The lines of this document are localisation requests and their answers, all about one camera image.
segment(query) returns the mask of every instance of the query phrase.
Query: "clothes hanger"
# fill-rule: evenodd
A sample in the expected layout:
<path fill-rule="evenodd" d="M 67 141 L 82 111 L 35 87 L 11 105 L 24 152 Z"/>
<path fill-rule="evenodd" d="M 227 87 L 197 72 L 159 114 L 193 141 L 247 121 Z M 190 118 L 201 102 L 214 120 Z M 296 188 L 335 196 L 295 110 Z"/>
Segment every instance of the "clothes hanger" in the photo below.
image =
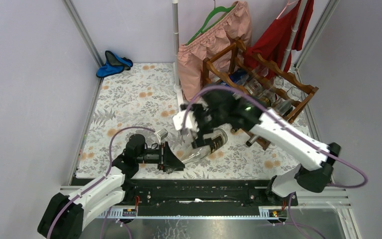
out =
<path fill-rule="evenodd" d="M 298 2 L 298 0 L 293 1 L 293 2 L 291 2 L 291 3 L 289 3 L 289 0 L 287 0 L 287 4 L 286 4 L 286 6 L 285 6 L 284 9 L 281 11 L 281 13 L 279 13 L 279 16 L 276 17 L 276 20 L 279 19 L 279 17 L 283 14 L 283 12 L 286 10 L 287 6 L 289 6 L 289 5 L 291 5 L 291 4 L 294 4 L 295 2 Z"/>
<path fill-rule="evenodd" d="M 207 18 L 205 19 L 205 22 L 203 24 L 203 26 L 200 28 L 200 30 L 198 30 L 198 32 L 191 38 L 191 40 L 189 40 L 187 42 L 187 45 L 190 44 L 192 41 L 194 41 L 200 34 L 203 34 L 205 33 L 206 31 L 208 31 L 210 28 L 212 28 L 216 23 L 218 23 L 220 20 L 222 20 L 222 18 L 224 17 L 224 15 L 219 18 L 215 23 L 213 23 L 209 28 L 207 28 L 206 30 L 204 29 L 208 22 L 210 21 L 210 19 L 212 17 L 214 17 L 216 14 L 220 13 L 220 12 L 230 12 L 233 8 L 235 7 L 235 5 L 229 7 L 229 8 L 225 8 L 224 6 L 218 6 L 216 7 L 216 0 L 214 0 L 214 9 L 213 11 L 211 11 L 211 13 L 209 13 L 209 15 L 207 16 Z"/>

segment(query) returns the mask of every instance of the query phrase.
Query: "red shirt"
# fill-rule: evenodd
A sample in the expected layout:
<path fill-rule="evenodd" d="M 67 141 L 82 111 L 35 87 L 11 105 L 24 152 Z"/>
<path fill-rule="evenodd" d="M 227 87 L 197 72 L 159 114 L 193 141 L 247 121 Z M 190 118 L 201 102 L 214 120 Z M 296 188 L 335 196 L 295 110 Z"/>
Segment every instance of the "red shirt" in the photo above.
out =
<path fill-rule="evenodd" d="M 273 60 L 279 67 L 281 66 L 300 4 L 301 1 L 299 1 L 288 14 L 274 20 L 260 39 L 258 39 L 256 44 L 254 44 L 254 46 L 247 47 L 247 54 L 244 55 L 244 64 L 246 66 L 255 68 L 259 65 L 259 62 L 251 57 L 253 53 L 260 53 L 264 59 Z M 302 49 L 305 31 L 307 30 L 308 23 L 313 12 L 313 6 L 314 0 L 308 0 L 301 18 L 301 22 L 299 23 L 299 29 L 296 33 L 295 41 L 292 44 L 292 50 L 300 51 Z M 290 62 L 291 54 L 289 54 L 287 59 L 284 69 L 285 72 L 289 70 Z M 266 78 L 270 79 L 274 75 L 274 72 L 269 71 Z"/>

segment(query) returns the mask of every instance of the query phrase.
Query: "glass bottle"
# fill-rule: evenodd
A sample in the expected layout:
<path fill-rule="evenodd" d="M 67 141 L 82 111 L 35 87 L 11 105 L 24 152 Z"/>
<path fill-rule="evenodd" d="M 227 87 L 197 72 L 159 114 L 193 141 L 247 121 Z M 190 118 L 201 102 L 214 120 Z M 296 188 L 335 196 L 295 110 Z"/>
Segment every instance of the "glass bottle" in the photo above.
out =
<path fill-rule="evenodd" d="M 209 139 L 209 145 L 205 145 L 199 148 L 192 148 L 191 146 L 184 153 L 184 155 L 180 158 L 183 164 L 197 162 L 200 159 L 209 156 L 211 153 L 214 153 L 220 147 L 228 141 L 228 136 L 226 132 L 221 128 L 217 128 L 213 131 L 213 133 L 205 134 L 204 139 Z"/>

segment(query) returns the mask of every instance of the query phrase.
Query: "gray wall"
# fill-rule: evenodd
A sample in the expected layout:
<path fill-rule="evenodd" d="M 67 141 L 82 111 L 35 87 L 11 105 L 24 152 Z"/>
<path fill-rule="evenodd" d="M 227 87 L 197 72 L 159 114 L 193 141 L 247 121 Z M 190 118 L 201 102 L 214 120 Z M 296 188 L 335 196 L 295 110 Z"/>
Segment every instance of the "gray wall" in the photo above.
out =
<path fill-rule="evenodd" d="M 172 0 L 73 0 L 87 30 L 104 58 L 112 50 L 134 62 L 174 62 Z M 233 0 L 217 0 L 229 7 Z M 279 15 L 287 0 L 247 0 L 256 42 Z M 308 26 L 311 34 L 329 0 L 316 0 Z M 213 10 L 213 0 L 179 0 L 180 44 L 188 42 Z M 211 22 L 220 17 L 220 13 Z"/>
<path fill-rule="evenodd" d="M 67 182 L 97 66 L 60 0 L 0 0 L 0 239 L 43 238 Z"/>
<path fill-rule="evenodd" d="M 311 105 L 323 141 L 341 144 L 370 178 L 348 190 L 362 237 L 382 238 L 382 1 L 340 1 L 301 74 L 320 88 Z M 335 175 L 362 179 L 340 164 Z"/>

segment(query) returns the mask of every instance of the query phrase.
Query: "robotic arm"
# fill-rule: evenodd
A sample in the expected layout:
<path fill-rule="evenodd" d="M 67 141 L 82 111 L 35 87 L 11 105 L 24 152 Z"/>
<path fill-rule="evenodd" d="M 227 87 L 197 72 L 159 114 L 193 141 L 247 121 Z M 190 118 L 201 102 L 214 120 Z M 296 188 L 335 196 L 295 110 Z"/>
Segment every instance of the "robotic arm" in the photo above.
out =
<path fill-rule="evenodd" d="M 335 156 L 338 156 L 340 152 L 338 144 L 327 145 L 312 139 L 294 129 L 274 109 L 268 110 L 270 115 L 263 114 L 250 102 L 243 98 L 235 98 L 230 92 L 213 90 L 202 95 L 202 98 L 207 103 L 207 107 L 204 108 L 201 104 L 192 105 L 185 120 L 185 131 L 182 132 L 193 136 L 194 148 L 203 146 L 204 142 L 201 139 L 204 134 L 212 132 L 215 127 L 229 123 L 234 129 L 242 128 L 275 143 L 300 162 L 293 170 L 271 179 L 266 192 L 272 203 L 281 202 L 283 198 L 295 191 L 307 190 L 320 193 L 330 183 L 334 159 L 314 151 L 284 129 L 290 128 L 294 134 L 309 140 L 321 150 Z M 182 128 L 185 108 L 186 106 L 182 106 L 182 111 L 174 116 L 177 130 Z M 279 120 L 284 127 L 280 126 L 276 120 Z"/>

